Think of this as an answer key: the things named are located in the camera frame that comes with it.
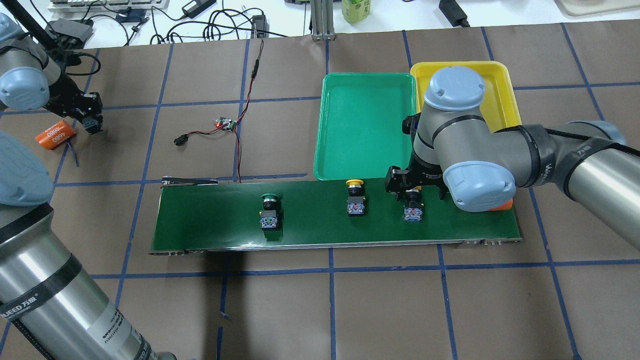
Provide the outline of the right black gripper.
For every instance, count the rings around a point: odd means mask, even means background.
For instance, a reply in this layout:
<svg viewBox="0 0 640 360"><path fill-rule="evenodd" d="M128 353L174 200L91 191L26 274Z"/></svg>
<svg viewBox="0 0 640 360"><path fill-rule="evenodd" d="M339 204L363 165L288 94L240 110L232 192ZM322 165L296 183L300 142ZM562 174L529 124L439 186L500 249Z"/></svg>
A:
<svg viewBox="0 0 640 360"><path fill-rule="evenodd" d="M411 157L405 169L395 165L389 166L384 179L386 193L396 194L397 198L401 193L422 186L437 187L439 199L444 200L448 194L448 187L444 182L444 172L439 164L423 162Z"/></svg>

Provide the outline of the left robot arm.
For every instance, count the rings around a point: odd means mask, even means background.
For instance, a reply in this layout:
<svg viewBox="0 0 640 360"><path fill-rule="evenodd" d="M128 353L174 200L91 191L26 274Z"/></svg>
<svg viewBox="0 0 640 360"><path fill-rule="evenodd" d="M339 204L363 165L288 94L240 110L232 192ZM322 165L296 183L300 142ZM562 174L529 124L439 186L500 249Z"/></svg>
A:
<svg viewBox="0 0 640 360"><path fill-rule="evenodd" d="M1 15L1 109L46 109L102 130L102 100L66 73L67 52L23 7ZM54 182L1 133L1 317L47 360L174 360L157 352L51 228Z"/></svg>

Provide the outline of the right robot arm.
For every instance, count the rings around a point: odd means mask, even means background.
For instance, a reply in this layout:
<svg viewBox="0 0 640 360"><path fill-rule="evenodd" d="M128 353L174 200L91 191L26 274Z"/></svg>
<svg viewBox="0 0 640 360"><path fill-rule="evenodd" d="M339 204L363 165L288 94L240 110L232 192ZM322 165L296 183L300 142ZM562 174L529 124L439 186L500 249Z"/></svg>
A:
<svg viewBox="0 0 640 360"><path fill-rule="evenodd" d="M413 145L407 168L391 166L385 190L400 197L437 186L463 211L486 212L519 188L553 183L634 248L640 241L640 158L608 121L491 131L481 111L487 85L467 66L435 71L422 111L403 121Z"/></svg>

